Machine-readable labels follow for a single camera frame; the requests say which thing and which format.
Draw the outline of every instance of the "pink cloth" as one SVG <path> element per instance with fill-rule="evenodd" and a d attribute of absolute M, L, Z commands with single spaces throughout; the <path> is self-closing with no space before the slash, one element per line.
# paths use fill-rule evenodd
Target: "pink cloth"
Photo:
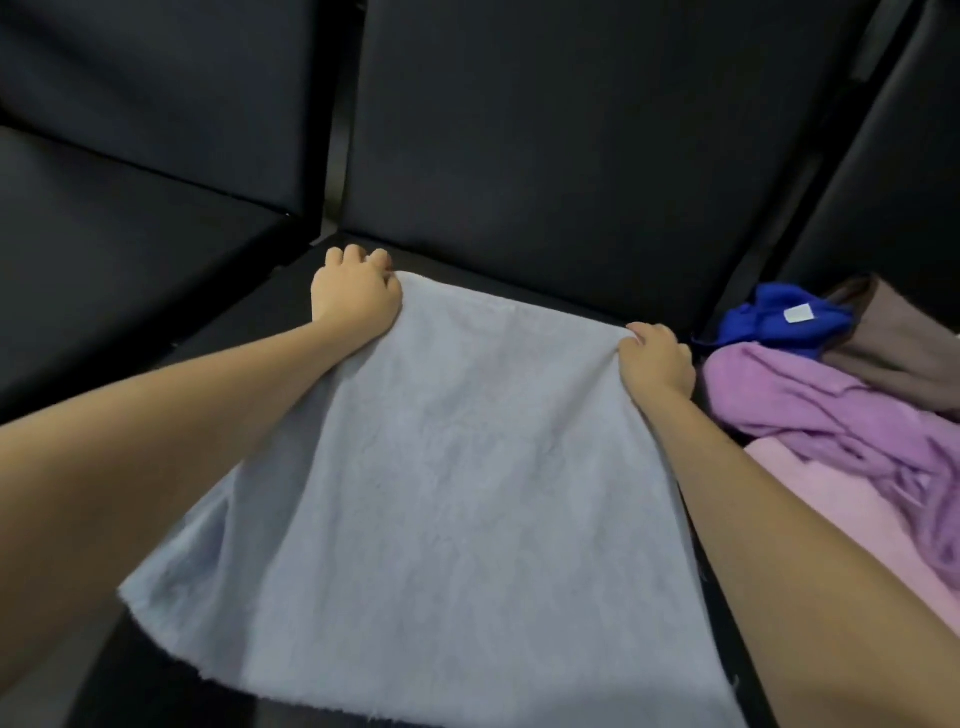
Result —
<path fill-rule="evenodd" d="M 960 589 L 960 425 L 759 344 L 721 349 L 704 380 L 720 420 L 869 479 L 906 517 L 924 561 Z"/>
<path fill-rule="evenodd" d="M 815 461 L 804 462 L 772 437 L 752 442 L 747 452 L 808 506 L 873 554 L 960 636 L 960 595 L 924 563 L 903 518 L 869 480 Z"/>

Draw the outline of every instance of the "black backrest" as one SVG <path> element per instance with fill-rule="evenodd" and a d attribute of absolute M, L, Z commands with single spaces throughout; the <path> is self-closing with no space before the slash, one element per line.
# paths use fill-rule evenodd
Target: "black backrest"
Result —
<path fill-rule="evenodd" d="M 690 330 L 871 0 L 372 0 L 343 228 Z"/>
<path fill-rule="evenodd" d="M 960 330 L 957 0 L 925 4 L 898 65 L 777 273 L 820 292 L 865 271 L 880 273 Z"/>
<path fill-rule="evenodd" d="M 3 0 L 0 107 L 95 152 L 319 215 L 343 5 Z"/>

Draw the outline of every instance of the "fabric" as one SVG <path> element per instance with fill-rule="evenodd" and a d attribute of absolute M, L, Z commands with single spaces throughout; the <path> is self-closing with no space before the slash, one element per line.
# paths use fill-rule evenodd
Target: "fabric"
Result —
<path fill-rule="evenodd" d="M 906 517 L 924 561 L 960 587 L 960 425 L 759 344 L 716 352 L 704 379 L 718 419 L 868 478 Z"/>
<path fill-rule="evenodd" d="M 754 440 L 747 453 L 808 506 L 889 569 L 960 636 L 960 595 L 920 557 L 908 525 L 869 480 L 814 460 L 804 462 L 776 438 Z"/>
<path fill-rule="evenodd" d="M 761 283 L 753 303 L 724 314 L 716 341 L 708 346 L 756 341 L 815 359 L 829 339 L 846 333 L 852 323 L 851 310 L 845 306 L 818 299 L 789 283 Z"/>
<path fill-rule="evenodd" d="M 828 295 L 856 323 L 821 360 L 881 392 L 960 421 L 960 340 L 878 276 L 856 277 Z"/>
<path fill-rule="evenodd" d="M 741 726 L 623 329 L 404 275 L 121 595 L 173 655 L 288 703 L 458 726 Z"/>

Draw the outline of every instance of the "light blue towel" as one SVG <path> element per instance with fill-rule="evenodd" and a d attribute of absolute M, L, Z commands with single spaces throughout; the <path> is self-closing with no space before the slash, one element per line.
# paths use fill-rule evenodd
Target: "light blue towel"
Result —
<path fill-rule="evenodd" d="M 623 329 L 403 274 L 121 596 L 228 686 L 449 728 L 742 726 Z"/>

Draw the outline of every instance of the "white label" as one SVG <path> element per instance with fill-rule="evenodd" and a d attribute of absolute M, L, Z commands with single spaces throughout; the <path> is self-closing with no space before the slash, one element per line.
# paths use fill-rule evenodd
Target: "white label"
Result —
<path fill-rule="evenodd" d="M 795 305 L 793 308 L 787 308 L 783 311 L 783 318 L 787 324 L 801 324 L 804 321 L 813 321 L 816 316 L 813 315 L 813 309 L 809 303 Z"/>

